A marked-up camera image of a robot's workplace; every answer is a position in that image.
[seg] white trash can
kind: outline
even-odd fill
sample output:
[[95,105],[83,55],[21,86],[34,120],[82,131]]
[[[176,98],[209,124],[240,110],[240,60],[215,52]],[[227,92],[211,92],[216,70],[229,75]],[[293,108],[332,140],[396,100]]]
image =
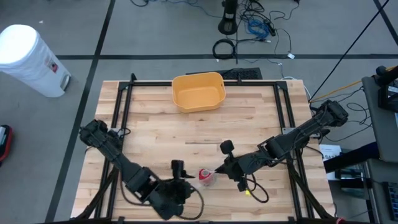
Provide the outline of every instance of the white trash can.
[[71,78],[40,34],[25,25],[11,25],[0,33],[0,71],[47,97],[62,96]]

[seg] yellow bowl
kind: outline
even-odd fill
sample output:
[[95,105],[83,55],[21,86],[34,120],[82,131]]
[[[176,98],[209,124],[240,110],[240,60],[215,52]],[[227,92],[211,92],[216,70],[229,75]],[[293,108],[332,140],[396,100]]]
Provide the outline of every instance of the yellow bowl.
[[183,113],[217,109],[226,96],[223,77],[216,72],[175,77],[172,89],[173,102]]

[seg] black keyboard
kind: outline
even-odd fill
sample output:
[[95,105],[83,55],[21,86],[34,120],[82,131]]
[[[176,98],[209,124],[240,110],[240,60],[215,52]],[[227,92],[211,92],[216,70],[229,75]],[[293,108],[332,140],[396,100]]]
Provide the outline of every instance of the black keyboard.
[[[260,68],[233,68],[229,70],[218,70],[218,71],[207,71],[207,72],[217,72],[225,80],[237,80],[238,77],[240,77],[242,80],[262,80]],[[193,72],[193,73],[187,73],[186,75],[192,75],[197,73],[206,73],[206,72]]]
[[391,219],[398,221],[398,184],[383,182],[384,192],[390,208]]

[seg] sticker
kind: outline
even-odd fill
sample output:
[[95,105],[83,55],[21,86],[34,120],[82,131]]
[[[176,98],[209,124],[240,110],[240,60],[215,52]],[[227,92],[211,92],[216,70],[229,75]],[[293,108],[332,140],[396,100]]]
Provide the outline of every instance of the sticker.
[[294,58],[295,58],[294,54],[291,54],[291,53],[287,54],[287,56],[288,56],[289,58],[291,58],[291,59],[294,59]]
[[47,58],[45,59],[45,64],[46,64],[46,66],[47,66],[51,71],[53,71],[53,73],[56,73],[56,72],[57,72],[57,70],[58,70],[58,65],[54,62],[54,60],[52,60],[52,58],[47,57]]
[[392,91],[394,93],[398,93],[398,88],[393,86],[388,86],[388,91]]
[[[323,154],[323,161],[327,161],[328,159],[340,156],[341,153],[340,146],[320,144],[319,148]],[[330,172],[326,176],[328,177],[328,180],[339,180],[336,178],[334,172]]]

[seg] wooden table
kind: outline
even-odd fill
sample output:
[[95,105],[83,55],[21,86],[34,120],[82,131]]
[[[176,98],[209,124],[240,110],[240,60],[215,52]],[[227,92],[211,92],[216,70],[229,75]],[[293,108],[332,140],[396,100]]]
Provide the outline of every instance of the wooden table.
[[[118,83],[104,82],[99,96],[95,118],[102,119],[108,125],[112,120]],[[307,97],[301,80],[289,80],[287,84],[298,126],[311,118]],[[226,86],[226,92],[226,99],[217,110],[182,114],[172,102],[171,87],[135,86],[127,121],[131,134],[125,138],[123,152],[130,160],[150,167],[160,178],[172,176],[172,159],[184,160],[187,172],[197,176],[200,168],[215,169],[223,163],[225,155],[219,149],[222,141],[232,140],[234,154],[239,155],[257,150],[257,144],[280,134],[271,86]],[[284,100],[281,98],[288,124]],[[316,141],[311,141],[309,146],[319,149]],[[311,191],[326,210],[334,214],[335,208],[321,155],[304,149],[303,161]],[[104,157],[98,150],[90,149],[86,153],[72,217],[81,213],[97,192],[103,162]],[[256,202],[245,192],[239,192],[236,183],[226,175],[218,175],[214,186],[199,187],[205,199],[205,210],[200,220],[284,221],[288,216],[294,217],[286,166],[280,164],[273,168],[263,167],[255,175],[258,183],[268,191],[268,203]],[[189,181],[194,186],[199,186],[196,179]],[[260,190],[255,190],[254,193],[264,198]],[[302,212],[306,217],[301,190],[299,194]],[[135,199],[130,194],[127,196],[131,200]],[[199,197],[194,195],[188,199],[184,215],[194,217],[199,209]],[[151,207],[137,207],[125,202],[118,186],[113,218],[119,216],[126,217],[126,220],[160,220]]]

